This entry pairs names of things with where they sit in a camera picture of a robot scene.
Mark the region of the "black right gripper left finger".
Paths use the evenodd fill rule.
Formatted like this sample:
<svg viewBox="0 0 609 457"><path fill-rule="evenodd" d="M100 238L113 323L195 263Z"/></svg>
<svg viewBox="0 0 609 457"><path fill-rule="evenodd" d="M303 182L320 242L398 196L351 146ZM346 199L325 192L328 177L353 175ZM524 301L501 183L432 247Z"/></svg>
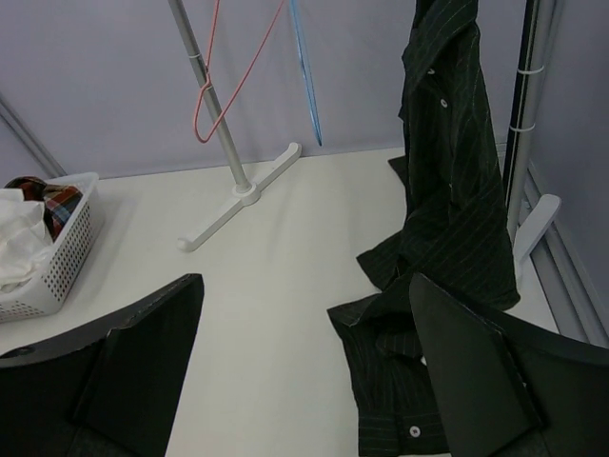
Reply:
<svg viewBox="0 0 609 457"><path fill-rule="evenodd" d="M1 356L4 456L163 456L205 295L186 274Z"/></svg>

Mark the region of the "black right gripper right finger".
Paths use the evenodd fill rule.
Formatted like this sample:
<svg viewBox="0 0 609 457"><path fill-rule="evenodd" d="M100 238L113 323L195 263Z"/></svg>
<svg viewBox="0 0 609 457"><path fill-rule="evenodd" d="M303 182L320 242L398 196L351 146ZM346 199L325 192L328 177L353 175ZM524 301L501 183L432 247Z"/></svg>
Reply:
<svg viewBox="0 0 609 457"><path fill-rule="evenodd" d="M455 298L422 274L409 294L452 455L607 455L606 348Z"/></svg>

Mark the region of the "white shirt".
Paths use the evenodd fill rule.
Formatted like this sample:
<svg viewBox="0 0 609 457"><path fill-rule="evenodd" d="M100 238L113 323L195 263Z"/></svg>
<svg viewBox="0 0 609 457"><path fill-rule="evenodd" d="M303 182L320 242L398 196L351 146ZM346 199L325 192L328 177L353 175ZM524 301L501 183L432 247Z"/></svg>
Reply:
<svg viewBox="0 0 609 457"><path fill-rule="evenodd" d="M1 189L1 292L22 287L43 265L53 241L45 204L26 200L21 189Z"/></svg>

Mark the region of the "red plaid shirt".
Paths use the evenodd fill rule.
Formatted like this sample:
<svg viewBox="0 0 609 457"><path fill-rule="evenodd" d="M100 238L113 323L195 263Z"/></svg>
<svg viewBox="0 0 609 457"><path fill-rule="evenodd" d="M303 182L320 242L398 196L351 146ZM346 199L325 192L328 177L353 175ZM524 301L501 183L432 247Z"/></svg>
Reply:
<svg viewBox="0 0 609 457"><path fill-rule="evenodd" d="M5 185L6 189L21 189L26 201L45 204L44 222L52 241L55 241L83 198L75 186L50 184L34 176L17 177Z"/></svg>

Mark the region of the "blue wire hanger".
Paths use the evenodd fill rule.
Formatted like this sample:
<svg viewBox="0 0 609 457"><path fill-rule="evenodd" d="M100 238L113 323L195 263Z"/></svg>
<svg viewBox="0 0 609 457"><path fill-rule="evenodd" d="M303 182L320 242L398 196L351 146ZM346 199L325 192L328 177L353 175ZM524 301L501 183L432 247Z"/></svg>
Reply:
<svg viewBox="0 0 609 457"><path fill-rule="evenodd" d="M292 25L295 33L295 42L297 47L297 54L301 67L302 77L304 79L304 87L306 94L306 101L308 105L309 117L311 121L311 127L313 134L318 146L323 145L323 133L322 126L319 118L319 111L317 106L316 94L310 62L308 58L307 46L305 41L305 30L302 22L302 18L299 12L299 5L296 0L289 0L289 12L292 20Z"/></svg>

